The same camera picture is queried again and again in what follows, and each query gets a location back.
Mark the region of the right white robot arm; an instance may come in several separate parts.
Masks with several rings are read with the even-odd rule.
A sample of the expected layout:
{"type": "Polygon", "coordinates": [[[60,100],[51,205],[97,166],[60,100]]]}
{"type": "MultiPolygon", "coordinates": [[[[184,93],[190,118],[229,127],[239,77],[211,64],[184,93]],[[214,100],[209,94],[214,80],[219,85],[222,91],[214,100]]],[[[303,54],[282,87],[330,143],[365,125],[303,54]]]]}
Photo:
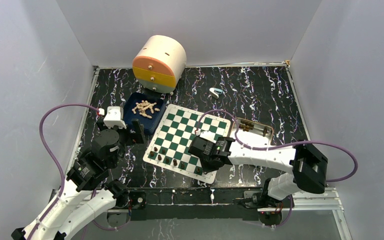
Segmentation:
{"type": "Polygon", "coordinates": [[[203,171],[207,173],[224,165],[253,165],[282,171],[282,175],[264,184],[261,199],[268,207],[275,207],[296,192],[325,192],[328,159],[311,143],[295,142],[261,150],[240,144],[232,137],[219,137],[213,142],[197,136],[192,140],[188,153],[199,158],[203,171]]]}

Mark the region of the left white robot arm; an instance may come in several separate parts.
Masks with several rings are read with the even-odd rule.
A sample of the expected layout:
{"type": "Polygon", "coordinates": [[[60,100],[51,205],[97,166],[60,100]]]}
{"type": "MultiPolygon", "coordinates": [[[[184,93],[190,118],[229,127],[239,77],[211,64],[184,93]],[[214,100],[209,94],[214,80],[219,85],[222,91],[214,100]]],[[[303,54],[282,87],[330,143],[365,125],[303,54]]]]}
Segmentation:
{"type": "Polygon", "coordinates": [[[67,173],[64,186],[32,223],[11,233],[12,239],[69,240],[107,210],[131,209],[129,188],[117,179],[103,181],[117,167],[126,146],[145,142],[144,126],[138,119],[127,128],[108,128],[103,121],[97,125],[99,133],[67,173]]]}

